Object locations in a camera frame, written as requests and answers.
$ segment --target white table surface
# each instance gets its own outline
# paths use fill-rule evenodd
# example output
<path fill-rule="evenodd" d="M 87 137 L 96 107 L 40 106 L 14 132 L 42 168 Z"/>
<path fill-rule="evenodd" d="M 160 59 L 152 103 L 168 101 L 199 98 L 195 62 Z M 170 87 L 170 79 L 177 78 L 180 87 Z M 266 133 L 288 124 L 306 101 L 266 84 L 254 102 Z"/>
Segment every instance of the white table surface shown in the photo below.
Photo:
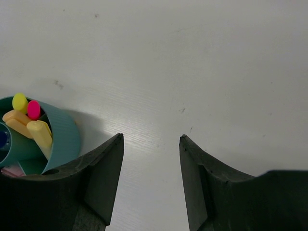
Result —
<path fill-rule="evenodd" d="M 179 138 L 259 175 L 308 167 L 308 1 L 0 0 L 0 97 L 118 132 L 107 231 L 188 231 Z"/>

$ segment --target teal cup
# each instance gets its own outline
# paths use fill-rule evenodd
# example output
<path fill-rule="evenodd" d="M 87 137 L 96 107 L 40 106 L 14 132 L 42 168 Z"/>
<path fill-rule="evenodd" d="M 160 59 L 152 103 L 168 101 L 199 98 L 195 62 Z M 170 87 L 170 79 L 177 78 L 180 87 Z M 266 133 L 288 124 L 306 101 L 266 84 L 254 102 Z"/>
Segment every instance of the teal cup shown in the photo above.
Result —
<path fill-rule="evenodd" d="M 6 112 L 13 109 L 12 100 L 13 97 L 8 97 L 0 100 L 1 118 Z M 47 159 L 44 157 L 43 153 L 40 151 L 39 147 L 33 140 L 28 139 L 23 135 L 19 134 L 18 132 L 12 131 L 12 129 L 9 128 L 10 132 L 13 134 L 11 136 L 11 147 L 6 157 L 3 159 L 2 162 L 0 162 L 0 166 L 18 162 L 26 175 L 43 174 L 44 172 L 52 168 L 64 165 L 79 156 L 81 143 L 80 134 L 72 117 L 64 110 L 61 110 L 50 104 L 40 101 L 38 101 L 38 103 L 40 104 L 42 111 L 44 111 L 45 113 L 42 117 L 44 119 L 41 120 L 45 120 L 45 122 L 47 122 L 51 127 L 52 147 L 50 159 L 47 161 Z M 19 140 L 15 139 L 15 133 L 21 136 L 18 136 Z M 20 139 L 23 140 L 26 146 L 32 147 L 32 144 L 35 144 L 33 145 L 33 150 L 35 151 L 32 152 L 32 155 L 24 152 L 25 149 L 22 148 L 18 150 L 19 154 L 14 154 L 15 152 L 13 153 L 11 151 L 15 150 L 15 146 L 19 146 L 20 144 L 22 144 L 22 141 L 20 141 Z"/>

